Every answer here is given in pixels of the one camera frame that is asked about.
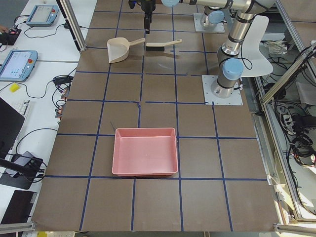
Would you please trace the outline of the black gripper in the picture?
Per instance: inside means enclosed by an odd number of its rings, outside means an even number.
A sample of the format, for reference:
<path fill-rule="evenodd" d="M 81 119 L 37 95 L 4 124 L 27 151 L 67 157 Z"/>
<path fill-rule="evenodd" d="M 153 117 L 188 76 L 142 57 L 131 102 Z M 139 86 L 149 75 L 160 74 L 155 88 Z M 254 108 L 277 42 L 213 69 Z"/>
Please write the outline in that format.
<path fill-rule="evenodd" d="M 140 2 L 141 2 L 141 9 L 145 12 L 144 29 L 145 29 L 145 33 L 148 34 L 150 32 L 151 13 L 155 11 L 156 9 L 156 0 L 140 0 Z"/>

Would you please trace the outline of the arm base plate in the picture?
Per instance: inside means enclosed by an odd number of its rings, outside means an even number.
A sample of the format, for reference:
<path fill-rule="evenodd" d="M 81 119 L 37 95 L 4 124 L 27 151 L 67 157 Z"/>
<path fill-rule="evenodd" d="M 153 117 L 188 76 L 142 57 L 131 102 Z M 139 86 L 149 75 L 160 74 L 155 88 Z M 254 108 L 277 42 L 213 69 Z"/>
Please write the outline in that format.
<path fill-rule="evenodd" d="M 202 75 L 202 87 L 206 105 L 242 106 L 238 82 L 226 89 L 218 85 L 217 75 Z"/>
<path fill-rule="evenodd" d="M 207 16 L 204 13 L 194 13 L 195 31 L 198 33 L 214 33 L 223 34 L 225 32 L 222 22 L 211 24 L 207 21 Z"/>

